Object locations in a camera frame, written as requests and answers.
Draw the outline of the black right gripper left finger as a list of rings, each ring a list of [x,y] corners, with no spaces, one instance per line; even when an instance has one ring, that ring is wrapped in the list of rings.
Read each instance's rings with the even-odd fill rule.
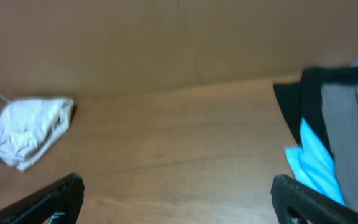
[[[0,210],[0,224],[76,223],[84,194],[81,176],[69,174]]]

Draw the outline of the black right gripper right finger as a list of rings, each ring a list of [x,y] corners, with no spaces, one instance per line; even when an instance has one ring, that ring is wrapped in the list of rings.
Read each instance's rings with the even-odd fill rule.
[[[270,193],[279,224],[358,224],[357,212],[287,175],[274,177]]]

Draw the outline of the beige khaki shorts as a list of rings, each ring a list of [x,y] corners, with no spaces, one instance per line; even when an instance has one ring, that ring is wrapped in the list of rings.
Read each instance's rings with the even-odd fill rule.
[[[73,107],[70,97],[10,101],[0,113],[0,161],[30,169],[69,129]]]

